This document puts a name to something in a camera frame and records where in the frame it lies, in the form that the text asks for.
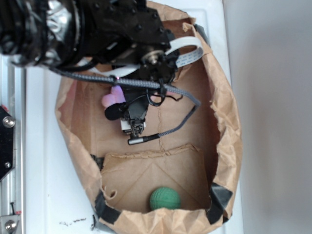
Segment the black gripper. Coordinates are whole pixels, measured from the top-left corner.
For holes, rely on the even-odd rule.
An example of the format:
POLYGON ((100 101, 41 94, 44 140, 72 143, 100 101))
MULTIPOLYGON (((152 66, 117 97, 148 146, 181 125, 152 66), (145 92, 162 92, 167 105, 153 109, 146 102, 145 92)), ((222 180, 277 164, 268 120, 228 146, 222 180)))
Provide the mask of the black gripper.
POLYGON ((99 63, 133 65, 136 78, 172 81, 179 55, 169 51, 175 37, 146 1, 84 0, 82 9, 82 55, 91 58, 84 71, 99 63))

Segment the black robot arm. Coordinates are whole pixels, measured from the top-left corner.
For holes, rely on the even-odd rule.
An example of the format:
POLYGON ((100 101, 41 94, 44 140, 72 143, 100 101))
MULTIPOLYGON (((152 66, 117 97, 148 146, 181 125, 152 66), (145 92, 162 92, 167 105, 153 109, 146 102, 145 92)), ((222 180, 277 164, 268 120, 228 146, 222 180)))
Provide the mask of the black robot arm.
POLYGON ((133 66, 135 76, 171 82, 179 51, 174 34, 144 0, 3 0, 0 52, 17 66, 67 72, 85 57, 115 68, 133 66))

